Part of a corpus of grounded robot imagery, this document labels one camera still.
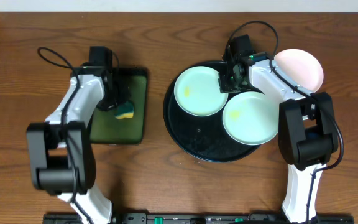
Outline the yellow green sponge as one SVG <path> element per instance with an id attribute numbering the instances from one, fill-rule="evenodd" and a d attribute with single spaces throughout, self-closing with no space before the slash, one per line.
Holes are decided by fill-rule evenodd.
<path id="1" fill-rule="evenodd" d="M 134 117 L 134 104 L 131 101 L 126 101 L 125 103 L 119 105 L 115 112 L 114 116 L 116 119 L 126 119 Z"/>

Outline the white plate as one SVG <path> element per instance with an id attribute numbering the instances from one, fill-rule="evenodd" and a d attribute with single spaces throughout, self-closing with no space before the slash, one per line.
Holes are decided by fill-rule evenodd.
<path id="1" fill-rule="evenodd" d="M 286 75 L 312 92 L 318 91 L 323 84 L 323 68 L 309 52 L 286 49 L 276 54 L 274 60 Z"/>

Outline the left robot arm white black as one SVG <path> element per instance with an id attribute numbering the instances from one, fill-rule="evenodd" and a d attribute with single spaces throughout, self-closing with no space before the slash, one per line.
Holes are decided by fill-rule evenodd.
<path id="1" fill-rule="evenodd" d="M 95 183 L 88 125 L 96 108 L 113 109 L 128 94 L 123 84 L 118 68 L 78 67 L 58 108 L 26 130 L 34 187 L 69 203 L 82 223 L 111 222 L 112 202 Z"/>

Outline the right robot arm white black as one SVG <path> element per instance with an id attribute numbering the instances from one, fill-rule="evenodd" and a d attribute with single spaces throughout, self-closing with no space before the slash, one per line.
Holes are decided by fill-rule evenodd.
<path id="1" fill-rule="evenodd" d="M 331 155 L 343 151 L 331 97 L 320 92 L 324 74 L 310 53 L 287 49 L 275 56 L 251 50 L 224 54 L 227 71 L 219 78 L 234 98 L 224 107 L 223 126 L 246 145 L 273 138 L 288 164 L 282 212 L 290 223 L 320 223 L 315 201 Z"/>

